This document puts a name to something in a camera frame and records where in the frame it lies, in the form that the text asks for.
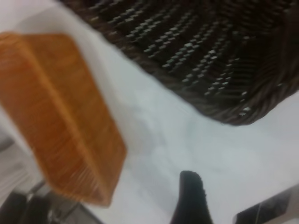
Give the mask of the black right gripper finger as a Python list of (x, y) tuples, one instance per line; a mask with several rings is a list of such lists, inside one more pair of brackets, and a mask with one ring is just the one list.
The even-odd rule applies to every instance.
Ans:
[(210, 224), (212, 222), (201, 177), (193, 171), (182, 171), (179, 198), (172, 224)]

